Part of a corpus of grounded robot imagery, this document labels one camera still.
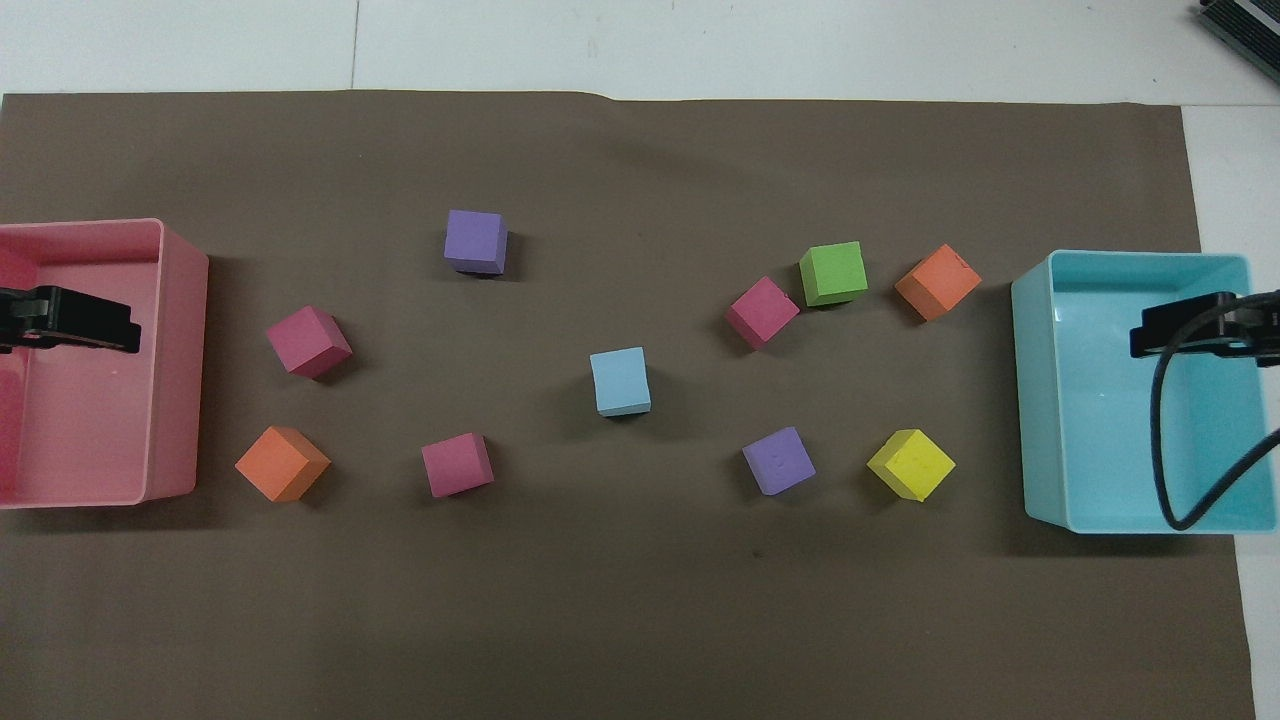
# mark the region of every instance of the black ribbed object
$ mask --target black ribbed object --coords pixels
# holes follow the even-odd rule
[[[1199,17],[1210,32],[1280,82],[1280,0],[1213,0]]]

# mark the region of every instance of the green cube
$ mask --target green cube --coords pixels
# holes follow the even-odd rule
[[[858,242],[810,247],[800,259],[804,301],[809,307],[849,302],[867,292],[863,246]]]

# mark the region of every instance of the black cable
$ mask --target black cable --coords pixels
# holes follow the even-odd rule
[[[1239,460],[1231,465],[1221,478],[1213,483],[1213,487],[1204,493],[1204,497],[1192,507],[1184,518],[1178,518],[1174,515],[1174,509],[1169,505],[1169,487],[1165,484],[1165,460],[1164,460],[1164,447],[1160,438],[1160,398],[1161,391],[1165,386],[1165,373],[1169,370],[1169,361],[1172,360],[1178,350],[1185,343],[1196,331],[1203,328],[1216,318],[1220,318],[1233,310],[1242,310],[1245,307],[1262,307],[1266,305],[1274,305],[1280,302],[1280,291],[1275,292],[1260,292],[1257,295],[1248,295],[1245,297],[1239,297],[1236,300],[1230,300],[1204,310],[1199,315],[1196,315],[1187,322],[1183,327],[1178,328],[1174,337],[1170,338],[1169,343],[1160,352],[1160,360],[1156,361],[1156,375],[1151,380],[1151,465],[1156,475],[1156,496],[1160,498],[1160,511],[1165,515],[1165,521],[1169,527],[1175,530],[1185,530],[1199,521],[1201,518],[1208,512],[1210,507],[1213,506],[1219,498],[1222,497],[1226,491],[1231,489],[1235,480],[1239,480],[1242,475],[1249,471],[1249,468],[1266,456],[1267,452],[1275,450],[1280,446],[1280,428],[1272,430],[1265,438],[1262,438],[1257,445],[1249,448]]]

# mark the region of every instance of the orange cube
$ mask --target orange cube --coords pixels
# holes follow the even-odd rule
[[[271,425],[236,462],[271,502],[298,500],[329,468],[329,459],[293,428]]]
[[[951,250],[950,245],[943,245],[911,268],[893,287],[922,318],[933,320],[955,307],[980,282],[982,278],[969,263]]]

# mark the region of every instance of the cube top face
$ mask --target cube top face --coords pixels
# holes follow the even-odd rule
[[[460,273],[500,275],[507,268],[507,223],[497,213],[449,210],[444,259]]]
[[[956,464],[919,429],[899,430],[867,464],[893,492],[923,502]]]
[[[982,282],[950,245],[934,250],[895,286],[925,320],[955,307]]]
[[[271,425],[236,469],[271,502],[298,500],[329,468],[329,459],[293,428]]]
[[[742,455],[764,495],[778,495],[818,473],[795,428],[782,428],[753,442],[742,448]]]
[[[628,347],[591,355],[595,409],[605,418],[648,413],[649,373],[644,348]]]
[[[724,318],[751,348],[759,350],[797,314],[800,309],[777,283],[760,278],[730,306]]]
[[[315,379],[351,357],[351,345],[333,315],[307,305],[266,331],[275,355],[294,375]]]
[[[805,304],[847,302],[867,292],[867,269],[859,242],[819,245],[800,259]]]
[[[466,433],[422,448],[433,497],[457,495],[493,482],[484,436]]]

